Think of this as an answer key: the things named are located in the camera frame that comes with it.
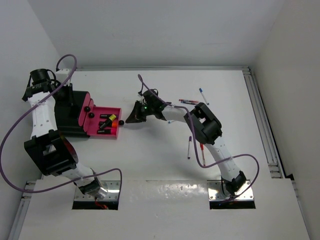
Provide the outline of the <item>yellow highlighter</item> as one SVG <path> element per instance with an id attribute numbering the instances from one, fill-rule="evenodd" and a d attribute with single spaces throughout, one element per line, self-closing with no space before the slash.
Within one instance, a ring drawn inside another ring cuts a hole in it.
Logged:
<path id="1" fill-rule="evenodd" d="M 112 114 L 109 118 L 107 118 L 107 120 L 104 122 L 105 125 L 108 127 L 110 125 L 112 125 L 113 121 L 117 118 L 117 116 L 115 114 Z"/>

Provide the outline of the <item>orange highlighter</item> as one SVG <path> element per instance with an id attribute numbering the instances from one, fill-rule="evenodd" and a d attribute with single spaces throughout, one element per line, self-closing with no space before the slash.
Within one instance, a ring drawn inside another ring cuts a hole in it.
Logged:
<path id="1" fill-rule="evenodd" d="M 103 121 L 100 121 L 99 126 L 105 126 L 105 127 L 111 127 L 111 128 L 116 128 L 118 126 L 118 123 L 116 121 L 113 121 L 113 122 L 103 122 Z"/>

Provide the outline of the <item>pink drawer tray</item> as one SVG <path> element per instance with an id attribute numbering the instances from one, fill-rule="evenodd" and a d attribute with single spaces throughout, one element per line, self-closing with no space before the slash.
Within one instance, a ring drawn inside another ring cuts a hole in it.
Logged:
<path id="1" fill-rule="evenodd" d="M 93 105 L 84 118 L 84 132 L 90 137 L 117 139 L 121 114 L 121 108 Z"/>

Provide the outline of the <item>blue cap white marker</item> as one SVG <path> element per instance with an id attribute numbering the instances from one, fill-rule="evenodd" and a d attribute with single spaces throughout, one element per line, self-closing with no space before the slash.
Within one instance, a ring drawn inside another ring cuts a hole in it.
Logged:
<path id="1" fill-rule="evenodd" d="M 205 104 L 208 106 L 210 103 L 208 102 L 207 98 L 205 97 L 205 94 L 204 94 L 203 89 L 202 89 L 202 88 L 199 88 L 199 92 L 200 92 L 200 94 L 202 95 L 202 98 L 203 98 Z"/>

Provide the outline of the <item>purple highlighter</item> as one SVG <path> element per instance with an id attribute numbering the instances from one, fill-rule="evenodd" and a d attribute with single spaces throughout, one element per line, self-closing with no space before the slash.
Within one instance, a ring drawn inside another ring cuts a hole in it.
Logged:
<path id="1" fill-rule="evenodd" d="M 108 119 L 111 116 L 111 114 L 101 114 L 99 117 L 101 119 Z"/>

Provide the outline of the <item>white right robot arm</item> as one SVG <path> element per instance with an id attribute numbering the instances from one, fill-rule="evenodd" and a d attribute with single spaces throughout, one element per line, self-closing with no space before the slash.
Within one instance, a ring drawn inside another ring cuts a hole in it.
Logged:
<path id="1" fill-rule="evenodd" d="M 232 155 L 222 138 L 222 124 L 212 111 L 200 102 L 193 108 L 173 105 L 171 102 L 160 100 L 155 90 L 147 90 L 142 99 L 134 103 L 127 124 L 142 123 L 148 116 L 154 116 L 162 121 L 177 121 L 188 125 L 194 138 L 203 144 L 218 163 L 222 183 L 231 197 L 235 197 L 238 190 L 246 183 L 243 171 L 236 165 Z"/>

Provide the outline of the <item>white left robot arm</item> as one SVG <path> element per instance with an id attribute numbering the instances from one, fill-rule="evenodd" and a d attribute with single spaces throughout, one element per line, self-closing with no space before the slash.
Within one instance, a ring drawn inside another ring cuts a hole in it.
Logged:
<path id="1" fill-rule="evenodd" d="M 64 134 L 87 136 L 85 118 L 90 113 L 89 94 L 73 91 L 70 82 L 63 81 L 70 69 L 51 70 L 40 68 L 30 72 L 29 81 L 22 97 L 32 111 L 30 140 L 24 149 L 45 176 L 63 176 L 72 180 L 80 192 L 102 200 L 108 194 L 96 172 L 79 162 L 76 150 Z"/>

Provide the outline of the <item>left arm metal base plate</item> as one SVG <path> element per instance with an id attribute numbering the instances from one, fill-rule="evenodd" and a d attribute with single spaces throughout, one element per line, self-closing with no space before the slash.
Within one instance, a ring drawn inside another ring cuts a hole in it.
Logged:
<path id="1" fill-rule="evenodd" d="M 74 200 L 77 202 L 94 202 L 95 197 L 102 202 L 112 202 L 119 199 L 120 181 L 102 180 L 101 187 L 98 190 L 91 191 L 89 194 L 83 194 L 78 188 L 74 193 Z"/>

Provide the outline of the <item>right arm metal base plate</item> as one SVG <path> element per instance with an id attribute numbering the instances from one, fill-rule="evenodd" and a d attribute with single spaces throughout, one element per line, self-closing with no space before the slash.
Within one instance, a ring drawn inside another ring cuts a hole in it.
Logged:
<path id="1" fill-rule="evenodd" d="M 225 183 L 221 180 L 207 181 L 208 199 L 210 202 L 222 202 L 235 197 L 235 201 L 253 201 L 254 193 L 251 181 L 247 180 L 237 191 L 228 190 Z"/>

